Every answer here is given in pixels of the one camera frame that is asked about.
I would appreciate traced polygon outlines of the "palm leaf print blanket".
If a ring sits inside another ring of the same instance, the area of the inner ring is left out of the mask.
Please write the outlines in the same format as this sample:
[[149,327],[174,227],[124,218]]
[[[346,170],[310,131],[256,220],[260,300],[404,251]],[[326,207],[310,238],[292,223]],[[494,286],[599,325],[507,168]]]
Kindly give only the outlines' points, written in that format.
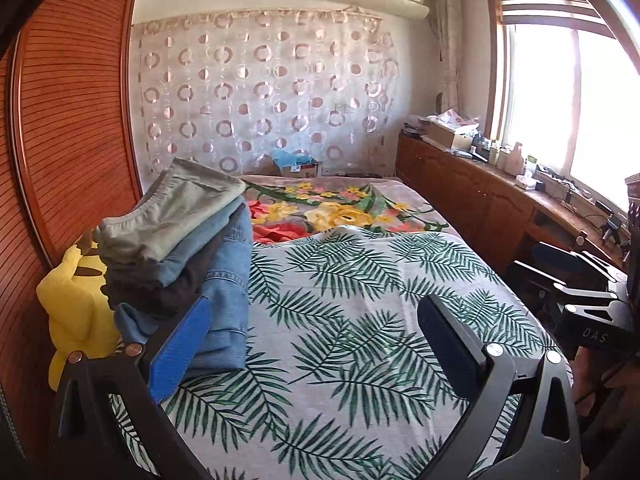
[[468,408],[423,336],[435,295],[486,344],[539,358],[551,336],[449,233],[342,226],[258,244],[242,370],[163,403],[216,479],[413,479]]

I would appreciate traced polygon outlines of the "cardboard box on cabinet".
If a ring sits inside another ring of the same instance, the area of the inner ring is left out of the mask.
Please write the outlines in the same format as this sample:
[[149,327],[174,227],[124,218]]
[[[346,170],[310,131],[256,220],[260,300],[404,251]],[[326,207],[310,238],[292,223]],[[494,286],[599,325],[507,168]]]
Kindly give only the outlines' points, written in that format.
[[469,151],[472,146],[472,136],[456,133],[454,130],[439,124],[438,122],[426,122],[424,133],[427,139],[435,142],[448,150]]

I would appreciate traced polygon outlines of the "wooden louvered wardrobe door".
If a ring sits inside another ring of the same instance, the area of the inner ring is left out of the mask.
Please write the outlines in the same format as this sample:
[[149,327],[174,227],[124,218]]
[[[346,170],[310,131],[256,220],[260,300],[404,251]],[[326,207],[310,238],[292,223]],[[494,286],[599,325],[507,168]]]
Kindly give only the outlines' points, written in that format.
[[36,288],[141,195],[129,117],[134,0],[1,0],[1,390],[46,460],[54,349]]

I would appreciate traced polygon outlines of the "teal-grey folded garment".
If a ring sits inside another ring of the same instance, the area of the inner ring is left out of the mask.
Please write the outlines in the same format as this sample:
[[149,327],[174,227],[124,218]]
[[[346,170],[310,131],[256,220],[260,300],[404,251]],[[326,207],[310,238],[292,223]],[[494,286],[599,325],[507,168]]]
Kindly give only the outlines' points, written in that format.
[[204,220],[197,228],[176,245],[169,255],[149,270],[145,270],[142,281],[151,287],[165,287],[173,283],[182,272],[186,263],[229,223],[232,214],[243,207],[245,200],[239,196],[220,211]]

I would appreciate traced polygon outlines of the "floral pink bedspread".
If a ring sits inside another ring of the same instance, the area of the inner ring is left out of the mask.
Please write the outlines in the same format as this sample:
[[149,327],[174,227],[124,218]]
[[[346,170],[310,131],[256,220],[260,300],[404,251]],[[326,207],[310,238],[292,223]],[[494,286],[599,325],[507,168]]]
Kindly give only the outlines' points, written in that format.
[[456,232],[434,206],[398,179],[247,176],[244,182],[259,244],[290,242],[340,226],[381,234]]

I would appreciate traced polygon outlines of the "box with blue item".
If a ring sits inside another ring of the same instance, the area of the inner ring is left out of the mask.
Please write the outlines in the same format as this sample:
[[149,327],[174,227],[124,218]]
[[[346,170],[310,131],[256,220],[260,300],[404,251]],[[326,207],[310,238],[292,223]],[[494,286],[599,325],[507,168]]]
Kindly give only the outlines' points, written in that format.
[[272,160],[282,177],[315,178],[318,176],[319,164],[309,154],[275,150],[272,153]]

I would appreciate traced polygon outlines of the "blue denim jeans bottom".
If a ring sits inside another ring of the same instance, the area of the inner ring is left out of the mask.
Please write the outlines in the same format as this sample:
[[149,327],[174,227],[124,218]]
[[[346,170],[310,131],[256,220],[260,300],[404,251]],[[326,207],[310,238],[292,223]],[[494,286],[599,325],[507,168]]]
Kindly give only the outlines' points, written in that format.
[[[187,378],[245,367],[250,306],[247,289],[253,247],[250,212],[245,204],[232,214],[221,233],[224,240],[213,256],[198,296],[209,300],[212,322],[186,371]],[[113,264],[107,268],[105,277],[126,284],[148,284],[142,281],[142,273],[153,264]],[[157,327],[170,319],[143,313],[129,304],[119,304],[114,311],[116,326],[122,339],[128,342],[148,341]]]

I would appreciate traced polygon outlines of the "grey-green pants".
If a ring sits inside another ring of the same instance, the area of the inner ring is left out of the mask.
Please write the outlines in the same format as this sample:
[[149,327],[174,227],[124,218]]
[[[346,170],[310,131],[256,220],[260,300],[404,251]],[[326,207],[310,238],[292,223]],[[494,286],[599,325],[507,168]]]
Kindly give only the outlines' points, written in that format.
[[239,178],[176,157],[132,211],[103,219],[93,240],[105,262],[156,263],[244,190]]

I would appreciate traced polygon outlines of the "dark folded garment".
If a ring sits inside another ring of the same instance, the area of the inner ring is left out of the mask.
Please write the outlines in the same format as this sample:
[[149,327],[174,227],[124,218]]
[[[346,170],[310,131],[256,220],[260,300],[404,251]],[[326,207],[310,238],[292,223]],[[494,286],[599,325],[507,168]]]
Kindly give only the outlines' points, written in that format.
[[166,286],[126,284],[114,278],[105,278],[101,292],[107,296],[112,310],[116,310],[119,304],[129,304],[138,311],[157,318],[171,318],[198,299],[209,265],[223,240],[224,234],[216,234],[186,262],[178,276]]

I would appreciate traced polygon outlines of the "white power strip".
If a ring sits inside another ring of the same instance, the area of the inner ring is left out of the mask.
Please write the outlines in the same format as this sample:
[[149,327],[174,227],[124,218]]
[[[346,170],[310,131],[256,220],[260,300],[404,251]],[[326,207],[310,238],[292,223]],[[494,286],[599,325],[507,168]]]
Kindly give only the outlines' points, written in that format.
[[570,181],[553,177],[539,169],[536,169],[534,178],[544,184],[544,192],[560,202],[569,202],[574,196],[574,190]]

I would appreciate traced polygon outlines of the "circle pattern sheer curtain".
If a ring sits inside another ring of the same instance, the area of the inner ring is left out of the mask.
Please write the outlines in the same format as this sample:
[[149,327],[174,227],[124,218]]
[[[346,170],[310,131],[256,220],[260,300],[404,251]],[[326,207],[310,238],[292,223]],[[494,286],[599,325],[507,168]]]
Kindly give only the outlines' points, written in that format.
[[176,158],[228,174],[278,167],[275,150],[324,170],[385,174],[399,76],[393,36],[352,10],[239,10],[137,24],[132,131],[140,178]]

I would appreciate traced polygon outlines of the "yellow plush toy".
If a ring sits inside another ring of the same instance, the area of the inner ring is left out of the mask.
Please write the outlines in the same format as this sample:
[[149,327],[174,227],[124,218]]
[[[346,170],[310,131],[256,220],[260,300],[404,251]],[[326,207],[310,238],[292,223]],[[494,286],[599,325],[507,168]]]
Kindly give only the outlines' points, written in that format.
[[75,351],[90,359],[116,350],[120,333],[114,312],[101,290],[106,265],[92,233],[85,232],[66,249],[61,262],[38,284],[36,294],[49,317],[55,354],[49,365],[49,386],[58,388],[67,358]]

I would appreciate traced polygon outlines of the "window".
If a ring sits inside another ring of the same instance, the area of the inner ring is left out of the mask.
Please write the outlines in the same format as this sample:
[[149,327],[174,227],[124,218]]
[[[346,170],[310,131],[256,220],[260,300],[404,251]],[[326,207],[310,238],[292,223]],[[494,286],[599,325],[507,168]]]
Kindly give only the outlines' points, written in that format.
[[639,171],[639,73],[587,0],[488,0],[486,134],[624,210]]

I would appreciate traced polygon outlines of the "long wooden cabinet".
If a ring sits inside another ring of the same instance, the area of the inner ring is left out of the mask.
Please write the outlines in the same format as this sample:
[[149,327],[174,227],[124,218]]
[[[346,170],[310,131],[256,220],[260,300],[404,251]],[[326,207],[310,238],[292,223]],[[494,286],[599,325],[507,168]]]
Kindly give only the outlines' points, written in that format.
[[595,214],[576,214],[545,192],[524,191],[495,167],[401,134],[396,174],[499,274],[505,274],[516,259],[527,261],[538,242],[576,252],[583,249],[623,266],[620,246],[601,240],[603,220]]

